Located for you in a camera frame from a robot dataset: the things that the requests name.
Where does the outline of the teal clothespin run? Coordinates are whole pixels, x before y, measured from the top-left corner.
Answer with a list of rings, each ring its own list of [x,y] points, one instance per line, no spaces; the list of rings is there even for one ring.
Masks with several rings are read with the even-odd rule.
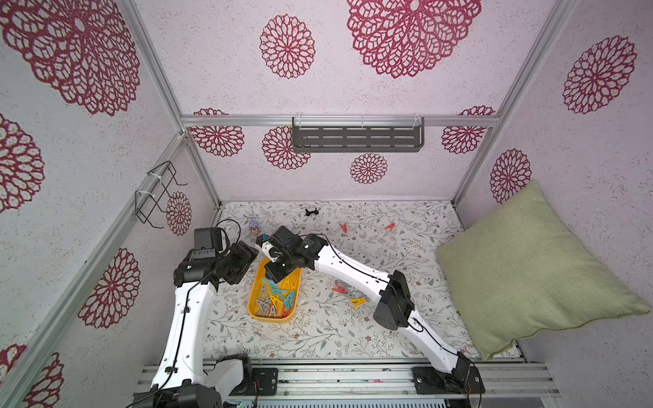
[[[296,301],[296,292],[295,291],[289,292],[287,294],[287,296],[285,297],[284,302],[283,302],[284,303],[284,308],[286,310],[293,309],[294,305],[295,305],[295,301]]]
[[[284,301],[287,297],[287,289],[279,287],[273,280],[263,279],[263,284],[267,285],[270,289],[270,295],[274,295],[276,298]]]

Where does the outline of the yellow storage box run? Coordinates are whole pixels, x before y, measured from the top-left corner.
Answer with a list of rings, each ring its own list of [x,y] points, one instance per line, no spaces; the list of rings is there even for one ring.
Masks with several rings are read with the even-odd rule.
[[[301,269],[294,270],[279,283],[266,277],[270,261],[263,260],[257,269],[248,299],[248,313],[254,319],[268,323],[289,322],[297,309]]]

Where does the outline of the grey clothespin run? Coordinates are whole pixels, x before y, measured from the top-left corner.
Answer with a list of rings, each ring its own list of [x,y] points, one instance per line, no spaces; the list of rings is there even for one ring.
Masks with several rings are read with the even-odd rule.
[[[277,308],[275,307],[275,302],[270,297],[260,297],[256,300],[256,306],[258,308],[256,316],[265,318],[277,317]]]

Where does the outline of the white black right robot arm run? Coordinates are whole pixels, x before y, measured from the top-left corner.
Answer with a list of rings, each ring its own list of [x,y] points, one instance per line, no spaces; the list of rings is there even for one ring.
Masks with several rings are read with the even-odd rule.
[[[428,359],[440,387],[454,394],[485,392],[474,362],[442,339],[418,312],[399,270],[375,270],[339,251],[324,235],[299,236],[285,226],[272,235],[258,236],[256,246],[269,260],[265,270],[270,280],[278,283],[297,269],[341,280],[372,302],[373,319],[379,326],[401,333]]]

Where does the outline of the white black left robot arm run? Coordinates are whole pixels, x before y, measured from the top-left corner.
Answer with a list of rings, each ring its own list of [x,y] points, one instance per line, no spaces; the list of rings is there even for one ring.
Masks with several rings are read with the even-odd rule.
[[[240,283],[258,251],[243,241],[220,254],[190,250],[173,272],[175,308],[166,348],[150,390],[134,395],[132,407],[221,407],[232,394],[255,390],[251,360],[228,355],[204,370],[203,342],[219,285]]]

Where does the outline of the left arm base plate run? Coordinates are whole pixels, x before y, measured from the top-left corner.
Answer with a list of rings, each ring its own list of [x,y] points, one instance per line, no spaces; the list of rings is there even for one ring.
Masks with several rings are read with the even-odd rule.
[[[277,368],[253,368],[246,374],[231,396],[275,396],[278,385]]]

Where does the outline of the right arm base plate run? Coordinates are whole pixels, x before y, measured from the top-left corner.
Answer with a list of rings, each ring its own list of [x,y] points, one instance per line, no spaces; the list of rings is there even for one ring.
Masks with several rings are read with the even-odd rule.
[[[413,383],[417,394],[484,394],[485,385],[476,367],[455,369],[453,373],[438,372],[433,367],[413,367]]]

